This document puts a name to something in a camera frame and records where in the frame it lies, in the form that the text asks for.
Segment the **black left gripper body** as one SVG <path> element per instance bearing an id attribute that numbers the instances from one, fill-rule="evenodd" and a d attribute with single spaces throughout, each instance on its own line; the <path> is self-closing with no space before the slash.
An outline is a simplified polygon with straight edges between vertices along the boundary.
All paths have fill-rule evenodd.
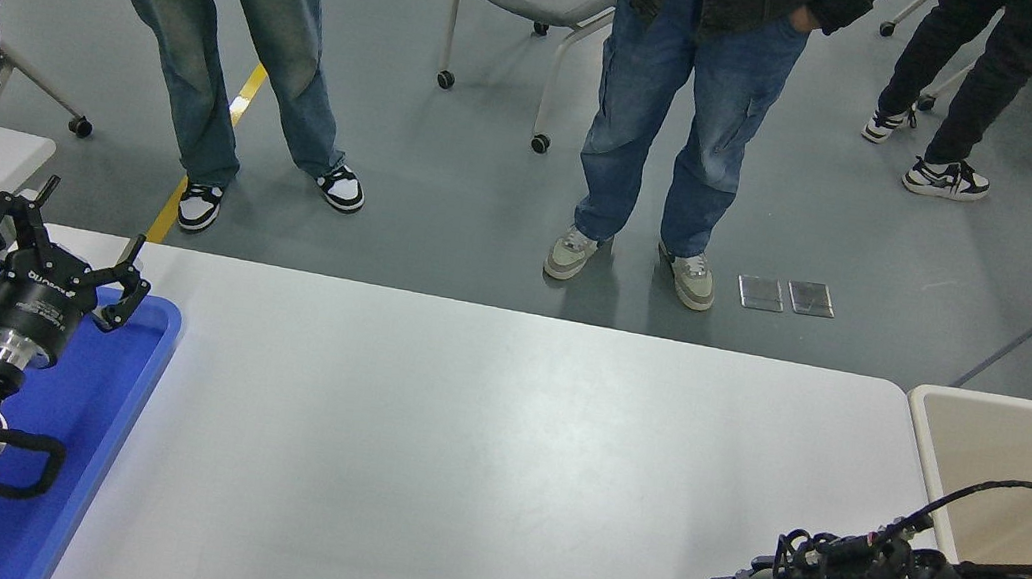
<path id="1" fill-rule="evenodd" d="M 86 313 L 97 307 L 91 286 L 64 284 L 15 255 L 0 263 L 0 335 L 29 340 L 58 359 Z"/>

